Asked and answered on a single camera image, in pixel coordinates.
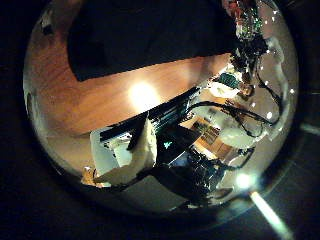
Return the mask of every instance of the bright light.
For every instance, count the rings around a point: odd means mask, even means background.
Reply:
[[[248,189],[252,185],[252,179],[247,174],[240,174],[237,176],[236,183],[241,189]]]
[[[139,113],[160,104],[160,98],[156,90],[151,85],[144,82],[140,82],[130,89],[130,99]]]
[[[265,219],[271,225],[273,230],[279,235],[280,239],[294,239],[293,234],[287,225],[280,219],[280,217],[273,211],[268,203],[257,192],[250,194],[252,201],[256,204]]]
[[[268,119],[271,119],[271,118],[272,118],[272,112],[268,112],[268,113],[267,113],[267,118],[268,118]]]

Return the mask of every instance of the black cloth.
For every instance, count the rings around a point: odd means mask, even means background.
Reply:
[[[214,0],[90,0],[68,36],[79,81],[157,63],[231,52],[233,20]]]

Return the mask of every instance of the black background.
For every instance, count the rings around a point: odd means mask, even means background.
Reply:
[[[320,138],[300,130],[301,123],[320,127],[317,2],[280,1],[298,50],[301,92],[290,140],[280,154],[291,167],[266,200],[297,239],[318,239],[320,228]],[[0,239],[178,238],[168,235],[179,234],[181,226],[177,223],[168,225],[102,211],[82,200],[52,170],[34,140],[24,113],[22,69],[32,26],[45,3],[12,0],[2,2],[0,7]],[[275,239],[255,208],[220,227],[206,225],[180,237]]]

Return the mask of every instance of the green light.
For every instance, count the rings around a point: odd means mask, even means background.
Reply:
[[[165,142],[163,145],[166,149],[168,149],[170,147],[170,145],[172,144],[172,142]]]

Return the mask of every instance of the wooden table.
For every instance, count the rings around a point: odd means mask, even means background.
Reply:
[[[54,34],[43,35],[38,22],[30,38],[25,100],[46,136],[79,136],[128,119],[182,94],[226,64],[226,54],[197,57],[78,82],[68,63],[66,39],[81,4],[54,0]]]

